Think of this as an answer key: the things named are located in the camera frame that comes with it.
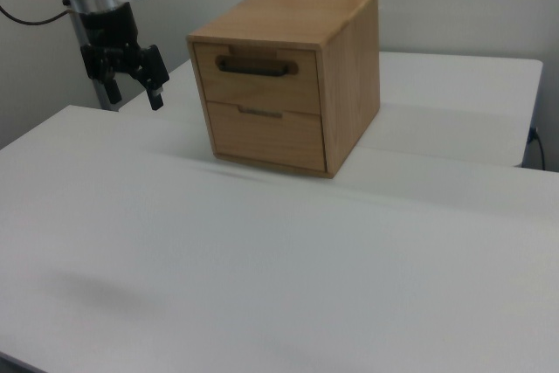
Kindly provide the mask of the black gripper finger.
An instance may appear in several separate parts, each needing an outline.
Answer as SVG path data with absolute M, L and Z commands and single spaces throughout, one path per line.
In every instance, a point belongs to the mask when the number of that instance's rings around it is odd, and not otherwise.
M 100 83 L 105 88 L 111 105 L 116 105 L 122 100 L 120 88 L 115 80 L 115 74 L 116 72 L 113 72 L 111 69 L 100 72 Z
M 163 85 L 169 81 L 169 73 L 156 45 L 141 48 L 137 52 L 138 64 L 135 79 L 145 88 L 153 110 L 163 107 Z

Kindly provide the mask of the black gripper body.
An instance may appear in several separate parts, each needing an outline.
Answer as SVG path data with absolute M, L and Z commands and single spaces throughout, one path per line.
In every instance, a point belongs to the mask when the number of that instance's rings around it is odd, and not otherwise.
M 143 55 L 130 3 L 112 10 L 80 14 L 86 43 L 80 47 L 87 76 L 109 81 L 116 73 L 143 80 Z

